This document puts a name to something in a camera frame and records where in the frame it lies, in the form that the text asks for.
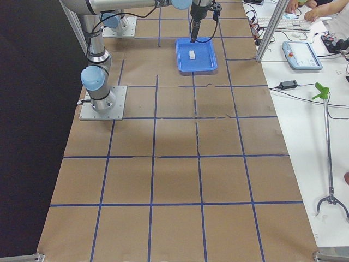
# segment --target green grabber handle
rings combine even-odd
[[[320,97],[321,99],[328,99],[329,87],[324,87],[320,83],[315,83],[315,87],[320,91],[320,94],[314,96],[312,99]]]

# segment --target blue tray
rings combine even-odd
[[[199,41],[206,41],[209,38],[199,37]],[[191,60],[189,51],[193,50],[195,59]],[[214,53],[212,41],[207,43],[194,44],[190,38],[179,38],[176,40],[177,66],[182,72],[205,72],[217,69],[216,55]]]

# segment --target brown cardboard surface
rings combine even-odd
[[[75,115],[38,247],[45,260],[312,261],[315,241],[243,5],[222,7],[209,75],[177,69],[187,10],[158,9],[138,19],[135,39],[105,39],[110,84],[129,86],[125,119]],[[213,33],[211,15],[202,36]]]

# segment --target white table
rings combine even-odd
[[[257,17],[270,17],[276,4],[271,0],[265,0],[263,6],[253,6],[257,11]],[[248,5],[244,7],[246,11],[251,10]],[[308,7],[301,8],[301,17],[307,10]],[[313,23],[308,41],[312,42],[315,33],[325,30],[323,22]],[[292,40],[298,40],[298,35],[304,37],[301,33],[287,32],[287,35]],[[312,45],[317,55],[326,55],[328,52],[320,40],[320,35],[315,36]],[[262,59],[269,88],[288,80],[296,80],[299,84],[320,82],[330,88],[331,104],[349,105],[349,82],[345,78],[348,75],[348,62],[343,57],[322,58],[323,69],[318,72],[292,70],[281,49],[282,42],[287,40],[286,37],[282,33],[275,33],[274,36],[275,42],[269,45],[270,49]],[[310,100],[319,93],[314,85],[286,92]],[[320,215],[315,216],[318,201],[328,195],[323,106],[301,102],[274,91],[271,91],[271,94],[317,245],[349,246],[349,222],[342,207],[325,202],[321,205]],[[329,112],[333,117],[349,117],[348,108],[329,108]],[[330,119],[330,137],[334,195],[349,208],[349,185],[343,178],[344,173],[349,171],[349,120]]]

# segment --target grid square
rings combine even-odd
[[[199,206],[153,207],[151,261],[204,261]]]
[[[267,85],[262,65],[255,60],[228,61],[228,67],[233,86]]]
[[[177,67],[176,51],[169,54],[166,60],[158,61],[158,86],[192,86],[191,75],[181,75]]]
[[[154,203],[199,203],[200,186],[196,158],[156,158]]]
[[[212,35],[214,33],[214,29],[216,27],[216,21],[214,21],[212,19],[212,15],[213,15],[213,13],[209,12],[207,14],[208,18],[201,20],[200,30],[198,32],[198,37],[207,37],[207,38],[212,37]],[[216,30],[214,37],[215,38],[221,37],[219,26],[217,26],[217,30]]]
[[[129,87],[124,117],[154,117],[155,87]]]
[[[317,250],[303,204],[256,206],[266,261],[314,261]]]
[[[255,201],[302,200],[289,157],[249,157],[247,164]]]
[[[50,262],[89,261],[97,213],[98,207],[49,208],[37,252]]]
[[[165,66],[168,61],[170,63],[174,63],[176,65],[177,63],[177,56],[176,56],[176,38],[161,38],[159,39],[159,48],[157,57],[159,60],[161,60],[161,66]]]
[[[109,159],[103,203],[149,203],[151,157]]]
[[[198,120],[198,137],[202,156],[242,154],[235,119]]]
[[[200,163],[205,203],[251,201],[242,157],[205,157]]]
[[[221,6],[223,8],[221,18],[246,18],[246,12],[242,2],[221,3]]]
[[[63,159],[51,204],[99,203],[105,159]]]
[[[106,156],[111,135],[112,122],[80,121],[74,115],[65,156]]]
[[[204,215],[209,261],[262,261],[251,205],[205,206]]]
[[[227,59],[254,59],[256,45],[253,38],[223,38]]]
[[[239,116],[276,116],[267,87],[235,87],[233,92]]]
[[[157,120],[156,156],[196,156],[194,120]]]
[[[188,9],[178,10],[172,5],[161,8],[161,18],[167,19],[188,19]]]
[[[160,37],[189,37],[188,19],[161,19]]]
[[[246,154],[288,154],[276,117],[239,121]]]
[[[213,74],[201,75],[201,73],[194,73],[195,86],[229,86],[229,76],[227,65],[224,56],[216,53],[216,60],[218,68],[213,71]]]
[[[194,117],[194,91],[185,87],[158,89],[157,117]]]
[[[158,62],[152,60],[127,60],[121,74],[121,85],[155,86]]]
[[[198,117],[235,116],[230,87],[199,87],[195,92]]]
[[[160,52],[157,38],[104,38],[103,41],[111,52],[113,63],[116,59],[156,60]]]
[[[159,37],[159,20],[137,19],[136,38]]]
[[[251,29],[250,29],[247,17],[243,19],[221,19],[219,20],[219,23],[220,23],[222,35],[224,37],[252,38],[252,33],[251,33]]]
[[[93,261],[147,261],[148,206],[101,209]]]
[[[152,156],[154,120],[117,122],[110,154],[112,156]]]

